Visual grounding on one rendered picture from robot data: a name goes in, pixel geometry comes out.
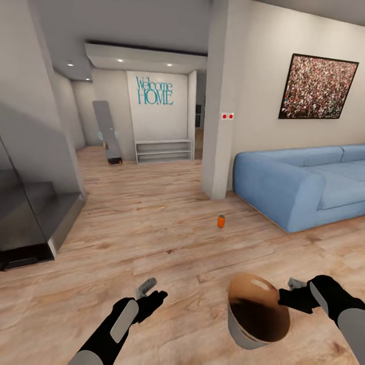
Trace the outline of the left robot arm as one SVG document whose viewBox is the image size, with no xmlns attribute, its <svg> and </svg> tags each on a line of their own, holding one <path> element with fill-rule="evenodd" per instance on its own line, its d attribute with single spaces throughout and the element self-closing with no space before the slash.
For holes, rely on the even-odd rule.
<svg viewBox="0 0 365 365">
<path fill-rule="evenodd" d="M 67 365 L 113 365 L 124 344 L 131 324 L 141 323 L 159 306 L 168 293 L 155 290 L 146 293 L 157 284 L 152 277 L 135 290 L 136 300 L 122 298 L 113 305 L 112 313 L 103 321 L 87 342 Z"/>
</svg>

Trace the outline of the can of soda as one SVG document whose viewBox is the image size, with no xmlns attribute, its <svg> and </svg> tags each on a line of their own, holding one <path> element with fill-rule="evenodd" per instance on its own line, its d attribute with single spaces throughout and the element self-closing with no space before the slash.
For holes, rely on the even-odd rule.
<svg viewBox="0 0 365 365">
<path fill-rule="evenodd" d="M 217 226 L 219 228 L 223 228 L 225 226 L 225 219 L 226 219 L 225 216 L 222 214 L 218 217 Z"/>
</svg>

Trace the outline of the trash can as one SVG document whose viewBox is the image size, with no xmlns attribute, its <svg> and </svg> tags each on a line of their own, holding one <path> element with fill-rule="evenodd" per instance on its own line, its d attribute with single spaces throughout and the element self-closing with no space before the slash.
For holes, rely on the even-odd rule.
<svg viewBox="0 0 365 365">
<path fill-rule="evenodd" d="M 269 289 L 252 282 L 256 279 Z M 279 305 L 279 291 L 264 278 L 240 274 L 229 285 L 228 329 L 243 349 L 281 342 L 289 333 L 291 317 L 288 306 Z"/>
</svg>

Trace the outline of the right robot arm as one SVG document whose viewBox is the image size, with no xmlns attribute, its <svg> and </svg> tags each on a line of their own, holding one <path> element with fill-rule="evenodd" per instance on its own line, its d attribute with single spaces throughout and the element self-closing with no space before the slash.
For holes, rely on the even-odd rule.
<svg viewBox="0 0 365 365">
<path fill-rule="evenodd" d="M 285 305 L 309 314 L 321 306 L 335 321 L 346 338 L 360 365 L 365 365 L 365 303 L 344 290 L 331 277 L 318 276 L 304 282 L 290 278 L 290 291 L 279 289 L 279 305 Z"/>
</svg>

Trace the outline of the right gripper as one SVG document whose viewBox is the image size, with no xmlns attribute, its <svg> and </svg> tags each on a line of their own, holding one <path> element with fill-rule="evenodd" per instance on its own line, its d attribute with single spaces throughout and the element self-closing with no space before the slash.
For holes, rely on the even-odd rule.
<svg viewBox="0 0 365 365">
<path fill-rule="evenodd" d="M 278 301 L 279 305 L 285 305 L 294 309 L 297 309 L 302 312 L 306 312 L 309 314 L 313 313 L 312 308 L 310 307 L 302 298 L 300 293 L 300 288 L 295 290 L 286 290 L 286 289 L 279 289 L 280 291 L 280 300 Z"/>
</svg>

